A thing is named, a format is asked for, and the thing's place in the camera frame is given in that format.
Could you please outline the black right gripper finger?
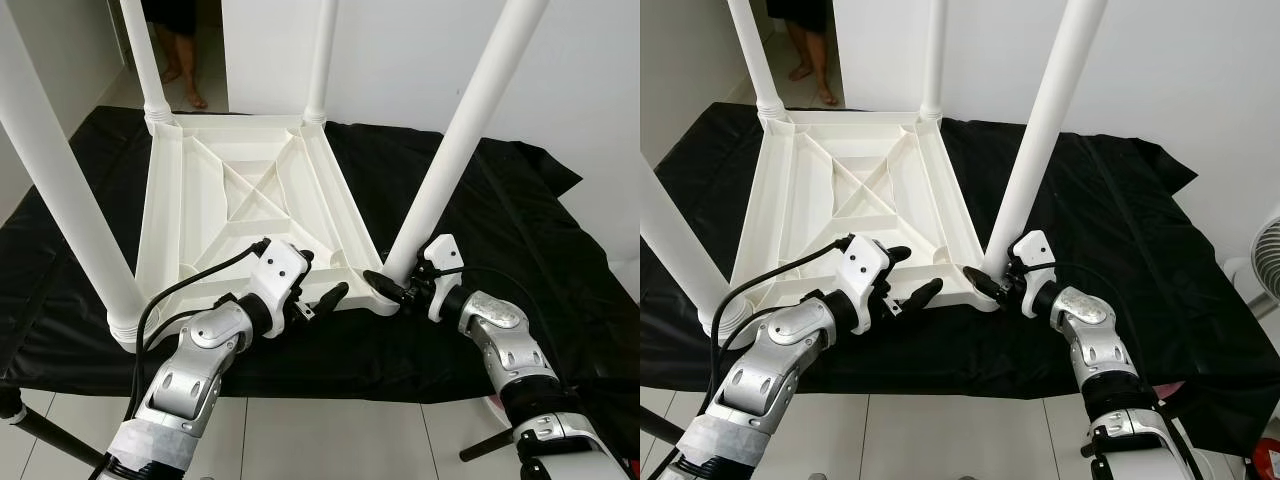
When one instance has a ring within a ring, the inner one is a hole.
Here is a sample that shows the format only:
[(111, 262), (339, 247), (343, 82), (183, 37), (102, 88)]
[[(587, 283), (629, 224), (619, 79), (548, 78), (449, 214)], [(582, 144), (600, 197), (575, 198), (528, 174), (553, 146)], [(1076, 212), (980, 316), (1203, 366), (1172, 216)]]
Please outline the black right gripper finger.
[(406, 288), (379, 271), (364, 270), (362, 278), (380, 297), (397, 305), (403, 305), (410, 298)]
[(1004, 300), (1004, 287), (984, 271), (977, 268), (964, 266), (963, 275), (984, 297), (991, 300)]

